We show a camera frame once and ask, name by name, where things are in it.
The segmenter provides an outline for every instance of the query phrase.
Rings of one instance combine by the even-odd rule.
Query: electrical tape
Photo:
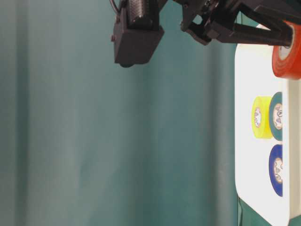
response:
[[[282,145],[275,145],[269,155],[269,177],[279,196],[283,196],[283,161]]]
[[[276,93],[269,105],[269,127],[276,140],[282,141],[282,93]]]
[[[271,97],[257,97],[252,107],[252,130],[256,138],[273,137],[269,127],[269,105]]]
[[[288,23],[293,29],[290,47],[275,46],[272,67],[275,76],[280,78],[301,78],[301,26]]]

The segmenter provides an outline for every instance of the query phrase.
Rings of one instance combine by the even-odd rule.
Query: yellow tape roll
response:
[[[256,138],[270,139],[269,105],[271,97],[256,97],[252,107],[252,129]]]

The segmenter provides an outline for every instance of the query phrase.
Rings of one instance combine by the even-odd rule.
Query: green backdrop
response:
[[[124,69],[109,1],[0,4],[1,225],[238,224],[234,45],[196,43],[170,1]]]

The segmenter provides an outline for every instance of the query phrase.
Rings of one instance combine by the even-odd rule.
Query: green tape roll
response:
[[[276,93],[269,105],[269,126],[276,140],[282,141],[282,92]]]

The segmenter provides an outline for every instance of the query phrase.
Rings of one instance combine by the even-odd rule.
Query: orange tape roll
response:
[[[273,72],[275,76],[287,79],[301,78],[301,26],[288,23],[293,29],[290,47],[275,46],[273,50]]]

